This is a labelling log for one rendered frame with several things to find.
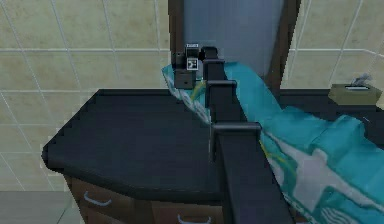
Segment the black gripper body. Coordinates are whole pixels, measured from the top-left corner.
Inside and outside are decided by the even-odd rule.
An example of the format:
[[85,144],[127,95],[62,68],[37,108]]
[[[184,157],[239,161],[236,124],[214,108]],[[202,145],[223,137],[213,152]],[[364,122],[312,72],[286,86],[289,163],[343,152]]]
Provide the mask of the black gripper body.
[[172,56],[174,84],[178,89],[191,90],[195,86],[197,59],[178,52]]

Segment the brown framed mirror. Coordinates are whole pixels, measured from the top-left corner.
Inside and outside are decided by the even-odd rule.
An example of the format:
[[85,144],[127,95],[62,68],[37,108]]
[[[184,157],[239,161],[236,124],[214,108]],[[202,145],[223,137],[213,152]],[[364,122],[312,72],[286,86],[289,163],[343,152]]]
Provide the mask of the brown framed mirror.
[[303,0],[167,0],[171,58],[188,43],[216,47],[280,90]]

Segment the brown cabinet with black top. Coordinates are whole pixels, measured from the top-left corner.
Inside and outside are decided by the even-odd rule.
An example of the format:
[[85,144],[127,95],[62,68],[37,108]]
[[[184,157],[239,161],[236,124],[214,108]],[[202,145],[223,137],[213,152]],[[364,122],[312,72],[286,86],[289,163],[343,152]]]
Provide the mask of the brown cabinet with black top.
[[[375,106],[341,106],[322,90],[286,90],[279,103],[326,121],[352,116],[384,149],[384,110]],[[222,207],[209,146],[210,123],[167,90],[106,89],[46,144],[42,158],[50,170],[136,199]]]

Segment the teal patterned cloth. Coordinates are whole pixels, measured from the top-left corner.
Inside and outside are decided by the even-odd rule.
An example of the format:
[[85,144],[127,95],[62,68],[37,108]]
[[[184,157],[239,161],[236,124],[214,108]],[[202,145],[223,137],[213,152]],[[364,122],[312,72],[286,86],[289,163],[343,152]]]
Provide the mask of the teal patterned cloth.
[[362,121],[282,108],[251,68],[230,62],[224,71],[246,118],[262,126],[262,150],[289,204],[312,224],[384,224],[384,149]]

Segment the olive tissue box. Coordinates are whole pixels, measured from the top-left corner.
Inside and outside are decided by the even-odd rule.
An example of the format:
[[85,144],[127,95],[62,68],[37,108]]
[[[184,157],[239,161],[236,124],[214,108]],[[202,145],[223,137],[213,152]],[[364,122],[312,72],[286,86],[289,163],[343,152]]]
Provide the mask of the olive tissue box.
[[382,91],[369,84],[372,77],[363,73],[353,78],[347,84],[333,84],[328,97],[338,105],[375,106],[382,95]]

